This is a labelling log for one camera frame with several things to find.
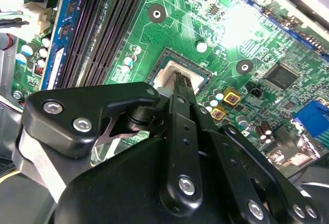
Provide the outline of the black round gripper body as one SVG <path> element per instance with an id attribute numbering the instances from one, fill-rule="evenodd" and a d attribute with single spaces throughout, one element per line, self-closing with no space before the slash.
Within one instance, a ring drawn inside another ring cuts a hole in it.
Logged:
<path id="1" fill-rule="evenodd" d="M 55 223 L 245 223 L 226 197 L 212 160 L 200 155 L 203 201 L 190 216 L 161 202 L 165 142 L 140 142 L 75 178 L 63 192 Z"/>

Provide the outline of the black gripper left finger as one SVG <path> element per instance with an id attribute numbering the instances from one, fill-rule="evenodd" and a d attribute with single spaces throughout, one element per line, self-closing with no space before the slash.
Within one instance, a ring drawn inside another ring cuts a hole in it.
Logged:
<path id="1" fill-rule="evenodd" d="M 81 174 L 150 139 L 165 142 L 159 196 L 169 211 L 203 201 L 193 106 L 175 72 L 165 87 L 145 82 L 40 91 L 25 103 L 16 151 L 59 200 Z"/>

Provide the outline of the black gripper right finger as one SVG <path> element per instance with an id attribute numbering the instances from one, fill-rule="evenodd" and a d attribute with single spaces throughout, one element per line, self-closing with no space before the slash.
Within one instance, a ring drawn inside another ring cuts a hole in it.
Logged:
<path id="1" fill-rule="evenodd" d="M 189 78 L 184 93 L 193 106 L 201 146 L 219 171 L 233 223 L 322 223 L 323 216 L 236 128 L 218 128 L 196 103 Z"/>

